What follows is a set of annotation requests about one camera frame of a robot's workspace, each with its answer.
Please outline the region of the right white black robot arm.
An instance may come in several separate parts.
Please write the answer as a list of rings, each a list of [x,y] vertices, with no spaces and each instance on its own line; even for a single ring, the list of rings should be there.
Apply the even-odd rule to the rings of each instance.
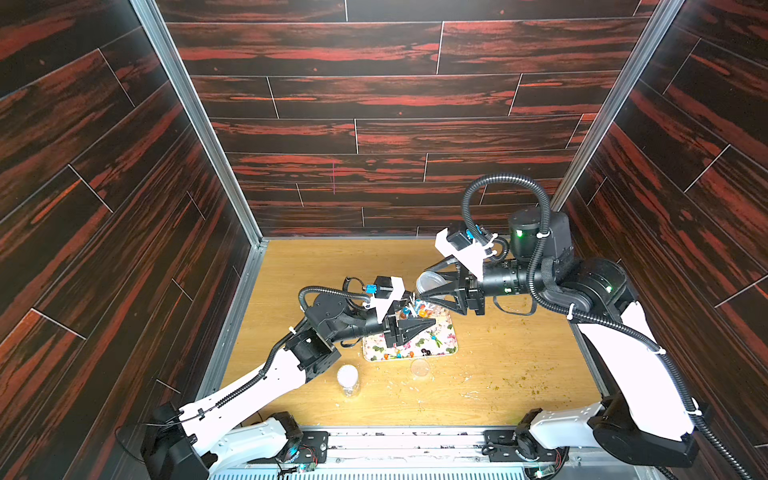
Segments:
[[[578,258],[564,213],[550,215],[547,234],[540,220],[531,207],[511,215],[507,237],[463,226],[440,231],[442,259],[428,269],[437,284],[420,295],[461,314],[528,295],[535,308],[564,314],[605,393],[581,408],[529,411],[511,439],[491,438],[487,453],[560,463],[572,449],[595,447],[631,465],[692,466],[701,411],[654,339],[626,272],[607,259]]]

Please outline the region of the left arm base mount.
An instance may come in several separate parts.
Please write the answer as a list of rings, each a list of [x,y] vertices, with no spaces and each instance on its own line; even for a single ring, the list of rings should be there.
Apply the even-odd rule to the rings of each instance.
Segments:
[[[302,433],[300,440],[289,440],[274,456],[248,461],[249,465],[257,464],[303,464],[318,465],[327,460],[330,433],[323,430],[310,430]]]

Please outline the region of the clear candy jar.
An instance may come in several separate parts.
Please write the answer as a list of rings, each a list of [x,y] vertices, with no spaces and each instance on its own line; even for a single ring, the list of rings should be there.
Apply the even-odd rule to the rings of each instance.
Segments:
[[[411,293],[400,310],[399,319],[430,318],[433,313],[434,310],[428,302],[419,299],[414,293]]]

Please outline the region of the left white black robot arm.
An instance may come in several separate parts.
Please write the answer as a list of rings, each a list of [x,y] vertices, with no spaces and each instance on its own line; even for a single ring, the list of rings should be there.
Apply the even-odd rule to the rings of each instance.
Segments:
[[[302,431],[290,414],[250,427],[242,421],[325,373],[340,359],[342,342],[382,334],[388,346],[401,346],[436,324],[418,314],[398,319],[410,305],[403,294],[380,299],[311,286],[299,295],[303,319],[263,365],[200,400],[153,411],[140,449],[150,478],[208,479],[252,460],[292,459]]]

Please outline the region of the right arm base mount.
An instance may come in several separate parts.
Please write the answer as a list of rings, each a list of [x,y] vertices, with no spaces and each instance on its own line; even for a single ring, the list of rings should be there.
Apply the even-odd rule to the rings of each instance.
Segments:
[[[546,449],[530,433],[518,435],[514,429],[485,430],[481,454],[491,462],[561,464],[568,458],[566,448]]]

